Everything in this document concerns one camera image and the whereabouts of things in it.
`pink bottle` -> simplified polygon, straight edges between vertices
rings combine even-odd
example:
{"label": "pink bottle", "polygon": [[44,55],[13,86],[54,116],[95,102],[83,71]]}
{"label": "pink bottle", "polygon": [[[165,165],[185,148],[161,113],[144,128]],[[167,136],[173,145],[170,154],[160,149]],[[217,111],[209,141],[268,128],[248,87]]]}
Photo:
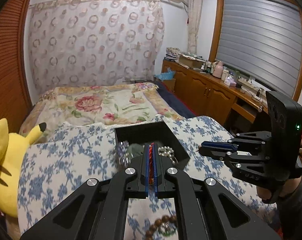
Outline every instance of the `pink bottle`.
{"label": "pink bottle", "polygon": [[217,78],[222,77],[222,72],[223,72],[223,62],[219,61],[219,63],[214,67],[214,71],[212,76],[215,76]]}

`sheer curtain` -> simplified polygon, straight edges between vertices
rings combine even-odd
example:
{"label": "sheer curtain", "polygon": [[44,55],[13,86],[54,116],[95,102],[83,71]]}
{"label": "sheer curtain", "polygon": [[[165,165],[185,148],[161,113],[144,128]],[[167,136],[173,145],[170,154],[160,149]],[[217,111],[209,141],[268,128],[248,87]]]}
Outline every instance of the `sheer curtain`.
{"label": "sheer curtain", "polygon": [[189,37],[188,51],[196,54],[202,0],[189,0]]}
{"label": "sheer curtain", "polygon": [[56,0],[32,8],[30,65],[39,93],[150,79],[162,44],[158,0]]}

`blue and white quilt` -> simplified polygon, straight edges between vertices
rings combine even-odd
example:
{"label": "blue and white quilt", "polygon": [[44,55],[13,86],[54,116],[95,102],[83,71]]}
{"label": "blue and white quilt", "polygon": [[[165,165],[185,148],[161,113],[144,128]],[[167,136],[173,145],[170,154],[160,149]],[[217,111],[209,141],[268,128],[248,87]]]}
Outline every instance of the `blue and white quilt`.
{"label": "blue and white quilt", "polygon": [[[157,115],[153,122],[165,121],[190,155],[185,172],[204,180],[213,177],[238,197],[264,221],[271,223],[276,205],[264,204],[256,187],[235,179],[221,161],[202,157],[198,145],[203,141],[227,141],[231,135],[215,120],[195,117],[174,121]],[[47,143],[32,145],[24,157],[18,190],[18,215],[21,233],[39,221],[89,178],[110,179],[118,167],[114,160],[114,127],[102,123],[59,127]],[[149,192],[145,200],[131,199],[127,212],[124,239],[144,239],[150,224],[163,215],[175,213],[173,199],[157,199]],[[154,235],[156,240],[163,236]],[[166,239],[178,239],[177,235]]]}

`black ear tip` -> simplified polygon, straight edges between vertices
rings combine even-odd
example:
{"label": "black ear tip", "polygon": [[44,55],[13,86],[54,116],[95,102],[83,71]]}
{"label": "black ear tip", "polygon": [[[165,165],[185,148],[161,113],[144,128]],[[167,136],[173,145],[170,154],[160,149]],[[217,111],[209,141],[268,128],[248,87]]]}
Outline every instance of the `black ear tip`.
{"label": "black ear tip", "polygon": [[44,132],[45,129],[47,128],[47,124],[45,122],[42,122],[39,124],[39,127],[40,127],[40,131]]}

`black box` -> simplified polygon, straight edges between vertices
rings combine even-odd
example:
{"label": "black box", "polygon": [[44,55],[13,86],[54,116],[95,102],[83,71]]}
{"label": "black box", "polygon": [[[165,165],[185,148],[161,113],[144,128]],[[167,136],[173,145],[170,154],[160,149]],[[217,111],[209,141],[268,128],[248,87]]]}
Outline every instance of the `black box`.
{"label": "black box", "polygon": [[114,132],[116,146],[123,141],[128,141],[129,144],[138,143],[142,145],[160,141],[164,146],[169,146],[174,150],[174,156],[178,161],[174,167],[183,170],[189,162],[190,156],[165,122],[118,127],[114,129]]}

